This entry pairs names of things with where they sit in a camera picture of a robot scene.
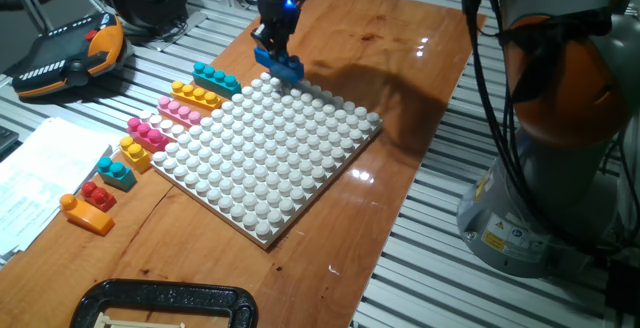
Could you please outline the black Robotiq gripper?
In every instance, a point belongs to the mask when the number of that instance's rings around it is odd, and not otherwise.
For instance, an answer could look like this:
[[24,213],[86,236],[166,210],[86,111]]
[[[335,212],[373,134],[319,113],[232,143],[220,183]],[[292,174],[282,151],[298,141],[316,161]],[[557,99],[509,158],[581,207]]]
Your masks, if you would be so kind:
[[290,34],[295,32],[301,10],[296,0],[257,0],[261,24],[252,30],[251,37],[258,48],[271,52],[279,59],[287,54]]

